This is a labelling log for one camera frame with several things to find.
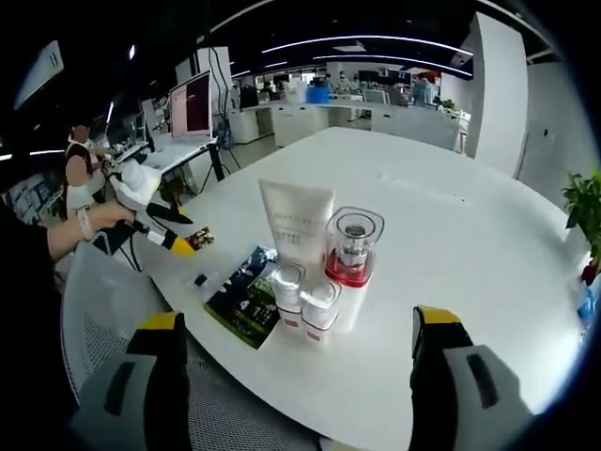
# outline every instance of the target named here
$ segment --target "red liquid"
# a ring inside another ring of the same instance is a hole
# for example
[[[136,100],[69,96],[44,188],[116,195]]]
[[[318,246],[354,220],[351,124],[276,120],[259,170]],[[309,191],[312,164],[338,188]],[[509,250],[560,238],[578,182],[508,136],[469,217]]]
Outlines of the red liquid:
[[[341,285],[347,287],[361,288],[369,280],[368,263],[354,266],[345,265],[333,250],[326,260],[326,275]]]

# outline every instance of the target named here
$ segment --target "hand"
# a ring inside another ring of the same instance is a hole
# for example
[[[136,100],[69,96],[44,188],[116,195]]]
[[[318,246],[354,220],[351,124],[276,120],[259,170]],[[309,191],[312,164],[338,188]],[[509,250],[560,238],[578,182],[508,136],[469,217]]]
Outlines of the hand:
[[[108,153],[108,150],[106,148],[101,148],[100,146],[94,146],[91,150],[99,157],[102,157],[106,153]]]
[[[116,200],[92,207],[87,216],[95,232],[102,228],[112,228],[119,221],[132,224],[135,220],[133,212],[123,207]]]

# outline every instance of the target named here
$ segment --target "green leaves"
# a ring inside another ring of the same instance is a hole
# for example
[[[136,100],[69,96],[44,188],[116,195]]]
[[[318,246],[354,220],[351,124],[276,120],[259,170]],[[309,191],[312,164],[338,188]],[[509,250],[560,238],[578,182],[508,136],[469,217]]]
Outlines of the green leaves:
[[[442,106],[442,108],[446,108],[447,110],[455,110],[455,102],[452,101],[451,99],[447,99],[446,101],[442,101],[442,103],[440,104],[440,106]]]
[[[570,213],[566,228],[579,225],[592,246],[595,261],[601,258],[601,173],[594,171],[590,179],[570,174],[570,183],[563,188],[565,207]]]

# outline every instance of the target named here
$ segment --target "wrist bracelet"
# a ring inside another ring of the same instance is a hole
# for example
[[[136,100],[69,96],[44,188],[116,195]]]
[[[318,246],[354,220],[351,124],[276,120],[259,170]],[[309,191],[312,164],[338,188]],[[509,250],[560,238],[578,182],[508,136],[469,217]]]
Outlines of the wrist bracelet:
[[[90,224],[90,218],[87,215],[86,208],[77,210],[77,219],[79,219],[79,225],[84,233],[84,238],[88,241],[92,240],[94,238],[94,231],[92,230],[92,225]]]

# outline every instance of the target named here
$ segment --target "white pillar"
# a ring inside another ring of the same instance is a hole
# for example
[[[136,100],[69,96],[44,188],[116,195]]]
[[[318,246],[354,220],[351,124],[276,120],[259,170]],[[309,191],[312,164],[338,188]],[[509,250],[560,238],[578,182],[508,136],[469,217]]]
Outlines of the white pillar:
[[[219,90],[221,89],[221,102],[223,105],[225,92],[232,87],[233,83],[232,71],[229,66],[229,51],[227,50],[227,47],[215,47],[214,49],[215,52],[209,48],[198,49],[198,66],[201,72],[210,70],[211,67],[213,69],[210,77],[210,94],[213,99],[213,106],[217,108]]]
[[[470,32],[477,40],[466,153],[514,177],[528,114],[524,42],[516,30],[479,12]]]
[[[184,83],[186,80],[192,77],[192,70],[190,69],[190,58],[184,59],[181,63],[176,66],[176,77],[177,84]]]
[[[333,61],[326,64],[326,72],[331,75],[331,82],[335,85],[340,83],[340,70],[343,70],[342,63]]]

